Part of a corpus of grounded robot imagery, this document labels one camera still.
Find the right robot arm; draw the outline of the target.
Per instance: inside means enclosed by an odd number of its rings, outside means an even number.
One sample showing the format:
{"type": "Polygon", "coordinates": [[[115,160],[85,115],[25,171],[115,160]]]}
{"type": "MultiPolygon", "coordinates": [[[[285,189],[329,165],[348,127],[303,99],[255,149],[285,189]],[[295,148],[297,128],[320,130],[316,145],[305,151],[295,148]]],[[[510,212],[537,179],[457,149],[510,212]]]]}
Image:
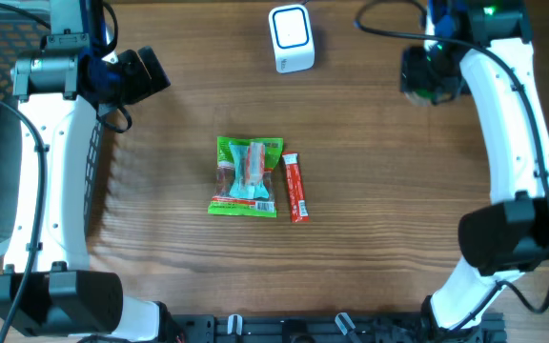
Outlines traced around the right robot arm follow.
{"type": "MultiPolygon", "coordinates": [[[[549,262],[549,135],[534,76],[533,33],[520,1],[431,1],[403,53],[401,88],[438,104],[470,95],[487,151],[490,203],[458,224],[461,258],[429,299],[434,339],[478,329],[505,290],[549,262]]],[[[533,313],[549,308],[549,283],[533,313]]]]}

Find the red stick packet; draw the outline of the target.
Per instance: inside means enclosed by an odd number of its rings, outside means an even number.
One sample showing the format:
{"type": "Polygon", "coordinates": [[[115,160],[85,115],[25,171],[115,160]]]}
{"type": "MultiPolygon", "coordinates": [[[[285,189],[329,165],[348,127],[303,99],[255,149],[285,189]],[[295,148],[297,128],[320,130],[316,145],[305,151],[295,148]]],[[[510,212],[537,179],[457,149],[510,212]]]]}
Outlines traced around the red stick packet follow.
{"type": "Polygon", "coordinates": [[[298,153],[285,151],[282,153],[282,158],[285,166],[291,219],[294,223],[308,222],[309,214],[306,207],[301,170],[298,164],[298,153]]]}

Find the green lid spice jar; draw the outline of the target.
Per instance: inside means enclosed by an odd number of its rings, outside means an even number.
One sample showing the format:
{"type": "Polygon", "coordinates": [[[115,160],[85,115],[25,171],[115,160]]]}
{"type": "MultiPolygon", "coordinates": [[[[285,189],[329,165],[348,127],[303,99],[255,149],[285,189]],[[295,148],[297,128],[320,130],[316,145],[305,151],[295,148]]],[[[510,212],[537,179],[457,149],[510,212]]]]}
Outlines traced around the green lid spice jar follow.
{"type": "Polygon", "coordinates": [[[434,94],[430,91],[418,90],[418,91],[406,91],[404,92],[406,98],[414,105],[420,107],[428,107],[434,104],[434,94]]]}

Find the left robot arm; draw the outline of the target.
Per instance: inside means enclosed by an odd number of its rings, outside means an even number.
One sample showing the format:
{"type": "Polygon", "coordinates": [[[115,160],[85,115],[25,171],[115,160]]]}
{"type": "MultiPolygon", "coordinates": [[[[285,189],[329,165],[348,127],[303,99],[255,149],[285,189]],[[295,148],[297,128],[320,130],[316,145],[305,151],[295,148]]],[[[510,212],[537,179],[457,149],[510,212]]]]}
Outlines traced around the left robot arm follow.
{"type": "Polygon", "coordinates": [[[22,123],[14,229],[0,273],[0,336],[82,342],[183,342],[167,307],[125,295],[118,275],[90,267],[86,242],[95,130],[170,82],[149,47],[116,52],[104,1],[53,1],[47,34],[11,70],[22,123]]]}

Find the green snack bag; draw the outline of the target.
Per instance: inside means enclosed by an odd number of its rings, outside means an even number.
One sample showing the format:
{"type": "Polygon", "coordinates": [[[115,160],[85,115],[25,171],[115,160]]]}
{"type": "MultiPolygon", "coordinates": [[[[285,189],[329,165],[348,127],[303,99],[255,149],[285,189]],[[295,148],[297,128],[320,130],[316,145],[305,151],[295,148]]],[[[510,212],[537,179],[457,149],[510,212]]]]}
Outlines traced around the green snack bag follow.
{"type": "Polygon", "coordinates": [[[274,168],[282,138],[217,138],[215,192],[208,214],[275,218],[274,168]]]}

